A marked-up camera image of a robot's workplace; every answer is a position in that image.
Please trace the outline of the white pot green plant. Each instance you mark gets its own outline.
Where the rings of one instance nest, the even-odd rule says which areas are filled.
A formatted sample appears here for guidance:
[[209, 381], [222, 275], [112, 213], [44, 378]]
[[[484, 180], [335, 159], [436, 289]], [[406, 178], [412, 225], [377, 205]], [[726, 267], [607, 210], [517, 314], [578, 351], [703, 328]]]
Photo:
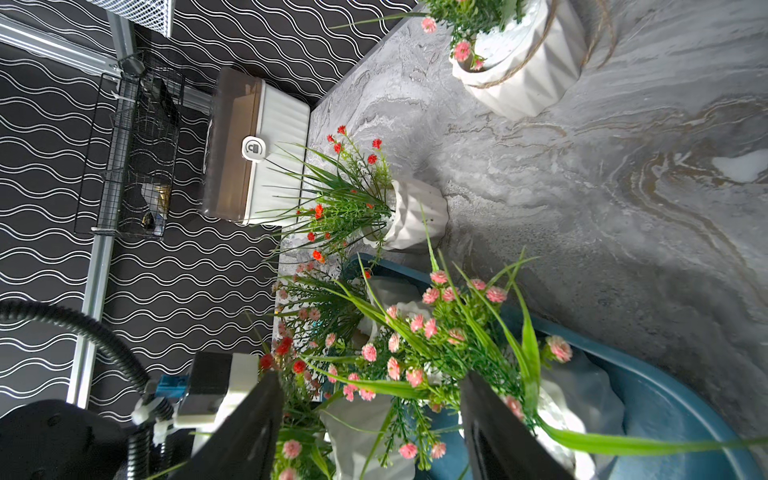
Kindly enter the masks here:
[[443, 455], [437, 436], [421, 417], [408, 428], [403, 420], [407, 408], [425, 404], [463, 408], [466, 398], [461, 382], [478, 377], [490, 389], [491, 398], [502, 407], [512, 424], [523, 430], [526, 440], [544, 436], [568, 451], [607, 456], [665, 456], [764, 446], [765, 438], [729, 442], [670, 442], [558, 428], [542, 415], [541, 373], [554, 363], [572, 358], [569, 344], [561, 337], [538, 338], [530, 312], [522, 311], [521, 332], [514, 335], [502, 318], [509, 296], [520, 298], [516, 278], [528, 257], [506, 266], [491, 280], [462, 273], [453, 279], [442, 255], [429, 253], [431, 284], [422, 295], [425, 313], [405, 313], [392, 305], [384, 307], [373, 295], [354, 293], [336, 280], [327, 291], [353, 305], [382, 328], [384, 337], [362, 346], [357, 355], [311, 356], [308, 365], [344, 386], [351, 398], [359, 392], [365, 399], [391, 395], [397, 404], [389, 412], [388, 442], [400, 440], [400, 454], [416, 458], [421, 467]]

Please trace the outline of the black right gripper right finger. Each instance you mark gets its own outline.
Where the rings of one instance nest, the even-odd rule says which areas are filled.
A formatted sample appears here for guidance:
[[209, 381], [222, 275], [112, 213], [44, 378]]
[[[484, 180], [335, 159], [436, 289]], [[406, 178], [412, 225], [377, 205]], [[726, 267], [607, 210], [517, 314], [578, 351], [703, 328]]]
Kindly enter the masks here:
[[460, 381], [469, 465], [475, 479], [569, 479], [491, 386], [474, 371]]

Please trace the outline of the pink flower potted plant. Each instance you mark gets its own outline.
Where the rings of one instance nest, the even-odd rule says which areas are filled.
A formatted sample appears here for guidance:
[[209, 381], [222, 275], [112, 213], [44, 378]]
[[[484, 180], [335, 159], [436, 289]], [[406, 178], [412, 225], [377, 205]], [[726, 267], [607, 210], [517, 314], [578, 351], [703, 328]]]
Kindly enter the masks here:
[[418, 289], [364, 267], [332, 276], [310, 263], [276, 284], [280, 301], [271, 358], [263, 372], [282, 386], [312, 396], [343, 388], [353, 397], [391, 393], [423, 398], [429, 387], [434, 325]]

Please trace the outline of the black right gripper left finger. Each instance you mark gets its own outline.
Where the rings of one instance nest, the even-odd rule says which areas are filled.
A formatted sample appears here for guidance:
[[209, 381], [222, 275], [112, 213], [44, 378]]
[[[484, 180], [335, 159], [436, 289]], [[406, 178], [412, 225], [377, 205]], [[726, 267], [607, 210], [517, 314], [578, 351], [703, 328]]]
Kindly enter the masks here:
[[269, 479], [283, 405], [284, 392], [279, 375], [268, 372], [173, 477], [190, 480]]

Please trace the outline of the red flower potted plant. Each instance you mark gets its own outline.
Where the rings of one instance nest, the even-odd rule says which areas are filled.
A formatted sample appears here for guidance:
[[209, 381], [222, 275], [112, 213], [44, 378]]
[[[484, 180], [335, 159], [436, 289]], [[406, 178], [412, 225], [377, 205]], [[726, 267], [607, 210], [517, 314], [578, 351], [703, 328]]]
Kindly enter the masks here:
[[275, 204], [258, 210], [265, 222], [301, 237], [300, 247], [317, 263], [344, 258], [358, 243], [381, 256], [385, 251], [425, 250], [443, 239], [449, 221], [446, 198], [423, 181], [395, 175], [382, 139], [361, 147], [341, 125], [326, 141], [332, 147], [328, 153], [302, 148], [321, 165], [285, 148], [281, 152], [297, 161], [297, 167], [264, 162], [280, 179], [299, 182], [296, 187], [279, 186], [270, 195]]

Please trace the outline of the white pot pink flowers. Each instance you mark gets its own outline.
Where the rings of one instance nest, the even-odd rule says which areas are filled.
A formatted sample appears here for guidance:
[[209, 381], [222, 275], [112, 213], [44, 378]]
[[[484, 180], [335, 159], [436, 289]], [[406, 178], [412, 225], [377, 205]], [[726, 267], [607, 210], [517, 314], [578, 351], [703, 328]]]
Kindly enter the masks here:
[[413, 479], [415, 463], [387, 451], [393, 425], [389, 396], [349, 402], [340, 385], [313, 373], [293, 338], [280, 334], [260, 358], [259, 373], [277, 373], [284, 391], [273, 479]]

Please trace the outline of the teal plastic tray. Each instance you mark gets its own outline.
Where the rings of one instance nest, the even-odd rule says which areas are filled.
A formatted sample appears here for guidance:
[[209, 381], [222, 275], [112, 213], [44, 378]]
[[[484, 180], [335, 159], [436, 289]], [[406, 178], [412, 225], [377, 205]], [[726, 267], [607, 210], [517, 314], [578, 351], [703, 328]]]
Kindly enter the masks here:
[[[349, 271], [356, 275], [364, 267], [351, 262]], [[386, 277], [393, 266], [369, 269]], [[408, 272], [421, 284], [421, 302], [431, 284], [431, 270]], [[514, 335], [521, 332], [524, 309], [511, 316], [505, 303], [502, 306], [502, 318]], [[572, 352], [569, 362], [554, 363], [541, 373], [542, 415], [556, 427], [670, 442], [742, 440], [695, 393], [662, 371], [562, 326], [531, 319], [539, 339], [561, 337]], [[606, 460], [610, 479], [758, 479], [762, 473], [751, 450], [615, 457], [573, 453]]]

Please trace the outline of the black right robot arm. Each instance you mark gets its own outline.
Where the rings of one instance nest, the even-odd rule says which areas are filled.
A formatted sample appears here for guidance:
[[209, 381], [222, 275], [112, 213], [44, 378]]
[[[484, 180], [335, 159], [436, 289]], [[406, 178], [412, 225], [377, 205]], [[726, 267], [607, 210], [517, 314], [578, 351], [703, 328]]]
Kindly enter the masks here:
[[[1, 319], [38, 321], [94, 342], [139, 390], [149, 377], [130, 349], [102, 323], [66, 307], [4, 300]], [[569, 473], [527, 432], [477, 373], [460, 383], [469, 465], [476, 479], [567, 479]], [[183, 465], [180, 479], [266, 479], [272, 470], [284, 391], [269, 373]], [[148, 472], [153, 431], [133, 431], [62, 400], [28, 404], [1, 419], [4, 479], [111, 479], [122, 465], [132, 478]]]

